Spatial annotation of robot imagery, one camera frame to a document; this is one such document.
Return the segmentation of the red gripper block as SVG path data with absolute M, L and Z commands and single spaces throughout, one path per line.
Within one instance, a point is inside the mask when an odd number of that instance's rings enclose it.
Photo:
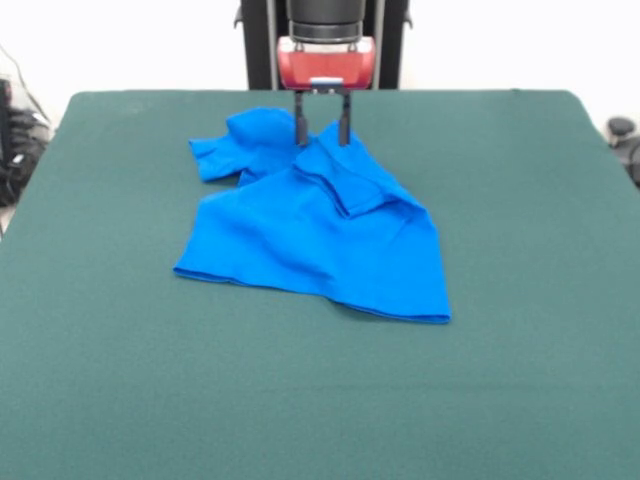
M 286 89 L 296 90 L 295 142 L 298 146 L 306 146 L 309 140 L 303 91 L 324 87 L 367 89 L 374 75 L 376 45 L 373 37 L 362 37 L 356 43 L 313 44 L 282 36 L 278 39 L 276 54 L 281 84 Z M 350 143 L 351 92 L 340 91 L 340 95 L 339 145 L 344 147 Z

